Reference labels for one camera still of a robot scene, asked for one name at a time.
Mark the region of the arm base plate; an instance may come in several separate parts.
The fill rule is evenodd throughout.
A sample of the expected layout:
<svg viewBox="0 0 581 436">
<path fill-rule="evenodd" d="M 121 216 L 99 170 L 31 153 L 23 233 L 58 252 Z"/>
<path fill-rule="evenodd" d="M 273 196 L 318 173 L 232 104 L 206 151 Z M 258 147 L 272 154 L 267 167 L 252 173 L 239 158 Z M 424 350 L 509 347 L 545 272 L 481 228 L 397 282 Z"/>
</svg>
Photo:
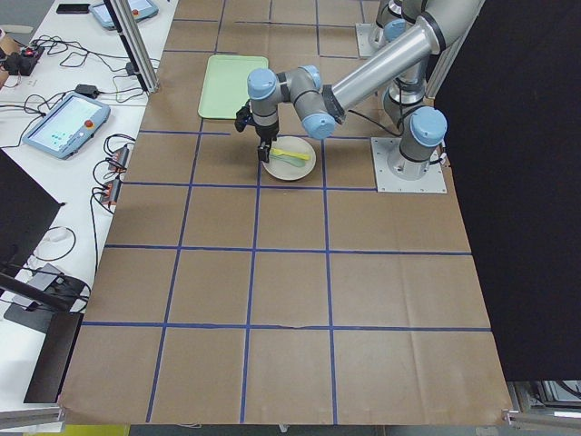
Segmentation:
<svg viewBox="0 0 581 436">
<path fill-rule="evenodd" d="M 406 159 L 399 138 L 372 137 L 371 154 L 378 193 L 445 194 L 448 192 L 438 152 L 426 162 Z"/>
<path fill-rule="evenodd" d="M 383 29 L 376 24 L 355 24 L 360 58 L 369 58 L 386 44 Z"/>
</svg>

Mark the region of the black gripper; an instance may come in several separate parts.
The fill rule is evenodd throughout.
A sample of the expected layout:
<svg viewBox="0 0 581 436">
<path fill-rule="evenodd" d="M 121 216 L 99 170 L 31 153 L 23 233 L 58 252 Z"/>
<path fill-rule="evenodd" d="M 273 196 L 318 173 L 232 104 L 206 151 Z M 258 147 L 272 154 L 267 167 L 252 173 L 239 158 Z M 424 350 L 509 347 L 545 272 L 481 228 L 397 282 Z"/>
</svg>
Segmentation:
<svg viewBox="0 0 581 436">
<path fill-rule="evenodd" d="M 257 147 L 258 159 L 262 163 L 267 163 L 269 161 L 269 149 L 277 142 L 278 123 L 275 122 L 269 125 L 256 124 L 254 128 L 261 142 Z"/>
</svg>

